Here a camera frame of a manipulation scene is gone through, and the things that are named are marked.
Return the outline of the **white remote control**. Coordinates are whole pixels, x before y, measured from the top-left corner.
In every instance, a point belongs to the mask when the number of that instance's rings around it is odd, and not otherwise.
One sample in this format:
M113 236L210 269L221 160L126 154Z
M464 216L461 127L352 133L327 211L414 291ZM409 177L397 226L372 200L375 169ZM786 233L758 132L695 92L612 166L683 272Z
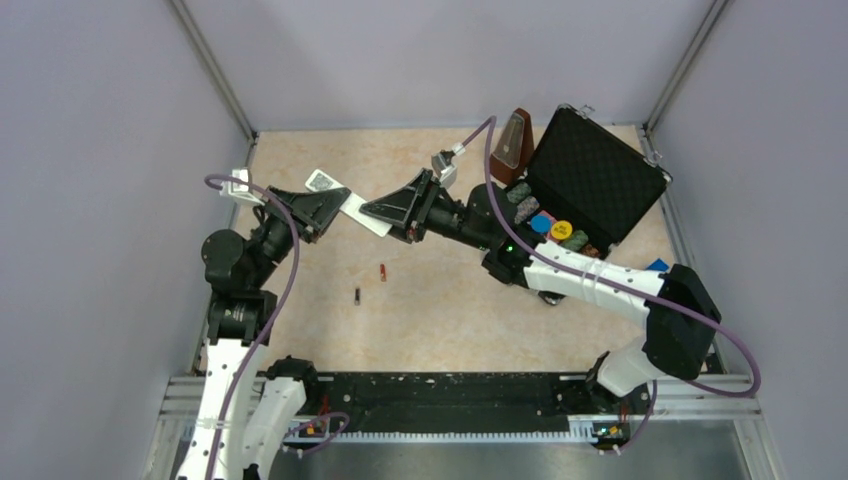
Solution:
M305 181L304 186L310 192L321 192L345 187L345 185L330 177L326 172L320 169L315 169L311 173ZM378 237L386 237L390 232L391 225L361 213L360 207L365 203L366 200L364 198L356 194L354 191L351 191L348 198L342 204L340 210L350 219L357 222Z

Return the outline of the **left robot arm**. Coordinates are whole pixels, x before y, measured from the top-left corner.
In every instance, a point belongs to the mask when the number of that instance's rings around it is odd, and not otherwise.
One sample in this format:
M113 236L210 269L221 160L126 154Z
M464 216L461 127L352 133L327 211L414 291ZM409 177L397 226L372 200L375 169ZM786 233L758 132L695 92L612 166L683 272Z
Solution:
M319 404L313 362L286 357L255 388L282 298L264 285L301 243L314 243L350 197L345 187L289 192L274 187L251 197L257 225L249 237L218 230L201 256L212 289L207 309L206 376L197 420L179 479L264 479L298 413ZM260 398L252 400L254 394Z

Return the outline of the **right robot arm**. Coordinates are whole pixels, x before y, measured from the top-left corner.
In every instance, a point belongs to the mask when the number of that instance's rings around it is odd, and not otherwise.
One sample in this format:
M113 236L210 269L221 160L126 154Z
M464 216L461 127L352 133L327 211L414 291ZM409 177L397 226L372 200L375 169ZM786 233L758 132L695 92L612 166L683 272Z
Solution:
M586 397L600 412L614 411L652 380L694 381L701 373L721 319L699 275L685 265L638 270L570 251L514 225L515 206L499 186L480 184L461 202L427 169L359 211L389 224L406 243L436 233L484 251L483 267L501 283L579 299L643 328L590 370Z

